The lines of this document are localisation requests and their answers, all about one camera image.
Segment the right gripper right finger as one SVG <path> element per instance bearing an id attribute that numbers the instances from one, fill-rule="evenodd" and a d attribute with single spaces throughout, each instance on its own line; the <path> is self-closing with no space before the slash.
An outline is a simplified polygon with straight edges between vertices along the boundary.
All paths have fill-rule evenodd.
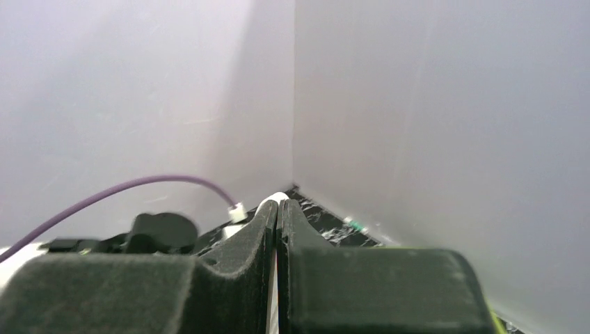
<path id="1" fill-rule="evenodd" d="M 336 247 L 295 200 L 277 222 L 281 333 L 494 333 L 470 263 L 442 248 Z"/>

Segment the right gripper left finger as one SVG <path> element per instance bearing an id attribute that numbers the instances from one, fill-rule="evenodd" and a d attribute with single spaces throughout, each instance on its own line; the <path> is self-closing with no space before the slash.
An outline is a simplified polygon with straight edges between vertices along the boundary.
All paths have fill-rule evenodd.
<path id="1" fill-rule="evenodd" d="M 203 256 L 52 254 L 1 295 L 2 333 L 265 333 L 277 204 Z"/>

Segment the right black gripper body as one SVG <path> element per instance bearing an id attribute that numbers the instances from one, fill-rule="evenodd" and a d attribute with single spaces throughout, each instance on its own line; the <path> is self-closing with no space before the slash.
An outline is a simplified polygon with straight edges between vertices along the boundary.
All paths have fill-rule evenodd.
<path id="1" fill-rule="evenodd" d="M 198 226 L 180 214 L 140 214 L 126 233 L 104 240 L 55 239 L 41 245 L 48 253 L 189 254 L 199 237 Z"/>

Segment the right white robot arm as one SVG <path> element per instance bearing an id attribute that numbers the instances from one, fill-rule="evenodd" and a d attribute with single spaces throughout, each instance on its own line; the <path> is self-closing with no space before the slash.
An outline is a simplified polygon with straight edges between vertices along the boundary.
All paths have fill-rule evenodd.
<path id="1" fill-rule="evenodd" d="M 48 253 L 1 264 L 2 333 L 501 333 L 439 248 L 335 247 L 295 200 L 204 255 Z"/>

